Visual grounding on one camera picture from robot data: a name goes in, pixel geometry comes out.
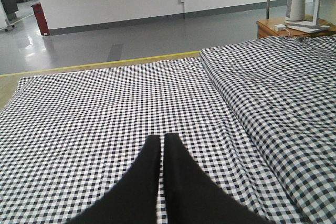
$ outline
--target glossy floor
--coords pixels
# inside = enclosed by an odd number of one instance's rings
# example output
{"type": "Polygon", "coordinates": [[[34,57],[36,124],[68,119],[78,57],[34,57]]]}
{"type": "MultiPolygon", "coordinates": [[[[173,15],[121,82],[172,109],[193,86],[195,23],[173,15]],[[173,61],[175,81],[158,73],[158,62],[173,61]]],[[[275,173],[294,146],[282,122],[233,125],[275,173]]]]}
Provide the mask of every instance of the glossy floor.
{"type": "MultiPolygon", "coordinates": [[[[31,4],[20,3],[16,28],[0,30],[0,75],[196,51],[257,37],[265,10],[166,20],[150,24],[42,37],[31,4]]],[[[311,13],[312,5],[307,5],[311,13]]],[[[274,7],[270,17],[284,16],[274,7]]],[[[321,18],[336,24],[336,1],[322,0],[321,18]]]]}

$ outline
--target red trash bin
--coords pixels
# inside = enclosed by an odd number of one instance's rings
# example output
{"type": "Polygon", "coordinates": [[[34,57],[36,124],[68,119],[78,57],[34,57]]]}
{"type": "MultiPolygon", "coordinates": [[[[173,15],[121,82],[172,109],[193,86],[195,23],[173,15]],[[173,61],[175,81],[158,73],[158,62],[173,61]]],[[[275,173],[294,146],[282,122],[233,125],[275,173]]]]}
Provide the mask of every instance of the red trash bin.
{"type": "Polygon", "coordinates": [[[49,28],[46,22],[46,18],[44,17],[41,3],[32,5],[32,8],[34,10],[34,14],[36,17],[38,27],[40,28],[41,35],[42,36],[50,35],[49,28]]]}

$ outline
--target yellow floor stripe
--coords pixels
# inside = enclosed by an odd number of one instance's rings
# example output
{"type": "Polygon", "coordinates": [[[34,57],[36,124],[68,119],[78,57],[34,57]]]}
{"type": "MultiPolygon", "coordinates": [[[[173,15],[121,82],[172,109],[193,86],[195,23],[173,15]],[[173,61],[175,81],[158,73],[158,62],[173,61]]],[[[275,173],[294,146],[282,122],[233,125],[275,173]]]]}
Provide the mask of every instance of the yellow floor stripe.
{"type": "Polygon", "coordinates": [[[41,69],[41,70],[34,70],[34,71],[20,72],[20,73],[7,73],[7,74],[0,74],[0,77],[15,76],[15,75],[18,75],[18,74],[27,74],[27,73],[37,73],[37,72],[54,71],[54,70],[61,70],[61,69],[83,68],[83,67],[107,65],[107,64],[114,64],[114,63],[124,63],[124,62],[130,62],[130,61],[159,59],[159,58],[172,57],[172,56],[178,56],[178,55],[191,55],[191,54],[196,54],[196,53],[199,53],[199,51],[179,52],[177,54],[170,54],[170,55],[159,55],[159,56],[144,57],[144,58],[137,58],[137,59],[117,60],[117,61],[109,61],[109,62],[100,62],[100,63],[85,64],[85,65],[61,67],[61,68],[41,69]]]}
{"type": "Polygon", "coordinates": [[[19,20],[15,21],[15,22],[11,23],[11,25],[14,25],[14,24],[16,24],[16,23],[18,23],[18,22],[24,20],[25,18],[28,18],[28,17],[33,16],[33,15],[34,15],[34,14],[30,14],[30,15],[28,15],[28,16],[22,18],[22,19],[19,19],[19,20]]]}
{"type": "Polygon", "coordinates": [[[33,16],[33,15],[34,15],[34,13],[32,13],[32,14],[30,14],[30,15],[28,15],[28,16],[22,18],[22,19],[19,19],[19,20],[15,21],[14,23],[12,23],[12,25],[13,25],[13,24],[16,24],[16,23],[18,23],[18,22],[20,22],[20,21],[22,21],[22,20],[24,20],[25,18],[28,18],[28,17],[30,17],[30,16],[33,16]]]}

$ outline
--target wooden nightstand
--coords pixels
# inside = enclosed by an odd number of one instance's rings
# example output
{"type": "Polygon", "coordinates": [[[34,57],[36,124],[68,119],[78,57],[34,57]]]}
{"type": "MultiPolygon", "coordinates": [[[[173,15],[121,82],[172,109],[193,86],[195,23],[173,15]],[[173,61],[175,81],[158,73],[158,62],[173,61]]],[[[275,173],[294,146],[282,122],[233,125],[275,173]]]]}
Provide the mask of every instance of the wooden nightstand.
{"type": "MultiPolygon", "coordinates": [[[[306,15],[306,19],[312,19],[311,16],[306,15]]],[[[321,31],[319,33],[307,34],[303,31],[297,31],[294,29],[288,28],[290,31],[290,37],[319,37],[319,36],[330,36],[336,34],[336,26],[332,23],[329,23],[323,19],[320,19],[320,24],[330,26],[329,30],[321,31]]],[[[286,36],[288,37],[287,31],[274,31],[274,25],[277,24],[287,24],[285,23],[285,18],[271,18],[271,19],[262,19],[257,21],[258,25],[258,39],[264,38],[267,36],[286,36]]]]}

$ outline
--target bed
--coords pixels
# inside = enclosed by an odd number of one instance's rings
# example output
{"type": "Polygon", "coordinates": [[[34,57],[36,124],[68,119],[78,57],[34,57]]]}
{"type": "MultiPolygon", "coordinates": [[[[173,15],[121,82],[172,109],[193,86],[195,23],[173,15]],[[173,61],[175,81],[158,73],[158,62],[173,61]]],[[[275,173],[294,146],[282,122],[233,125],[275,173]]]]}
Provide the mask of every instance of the bed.
{"type": "Polygon", "coordinates": [[[22,78],[0,111],[0,223],[65,223],[166,133],[263,218],[336,223],[336,36],[22,78]]]}

